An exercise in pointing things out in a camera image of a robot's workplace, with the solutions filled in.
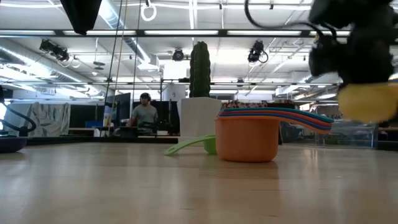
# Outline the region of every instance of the man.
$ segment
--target man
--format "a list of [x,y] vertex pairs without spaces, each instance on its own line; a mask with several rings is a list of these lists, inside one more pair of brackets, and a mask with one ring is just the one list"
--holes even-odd
[[137,120],[137,126],[140,131],[151,133],[152,130],[148,128],[140,128],[142,123],[156,123],[157,121],[157,110],[155,107],[150,105],[150,95],[148,93],[143,93],[140,96],[141,104],[134,108],[132,112],[132,117],[127,122],[126,126],[131,127],[135,120]]

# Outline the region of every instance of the green spoon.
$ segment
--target green spoon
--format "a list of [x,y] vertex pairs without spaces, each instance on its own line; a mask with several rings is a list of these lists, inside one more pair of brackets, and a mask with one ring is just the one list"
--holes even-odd
[[198,142],[203,142],[203,145],[205,146],[205,150],[209,154],[217,154],[216,151],[216,136],[215,135],[206,135],[202,136],[193,140],[187,140],[180,142],[172,147],[170,147],[168,150],[164,152],[166,156],[171,156],[172,154],[178,152],[179,150],[190,146],[192,144],[198,143]]

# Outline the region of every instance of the green cactus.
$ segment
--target green cactus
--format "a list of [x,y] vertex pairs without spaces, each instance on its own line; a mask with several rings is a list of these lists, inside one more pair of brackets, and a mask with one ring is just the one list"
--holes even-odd
[[210,97],[210,55],[206,43],[195,44],[190,66],[189,97]]

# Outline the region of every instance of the window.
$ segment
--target window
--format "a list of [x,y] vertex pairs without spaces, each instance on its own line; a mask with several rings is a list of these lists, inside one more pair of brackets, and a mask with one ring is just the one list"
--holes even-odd
[[[6,107],[0,103],[0,119],[4,119],[4,116],[6,115]],[[0,130],[3,129],[2,123],[0,122]]]

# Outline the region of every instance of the white pot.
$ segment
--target white pot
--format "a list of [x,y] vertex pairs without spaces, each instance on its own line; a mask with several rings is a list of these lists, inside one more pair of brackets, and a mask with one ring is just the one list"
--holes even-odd
[[179,142],[215,134],[215,121],[221,100],[209,97],[186,98],[177,102],[180,117]]

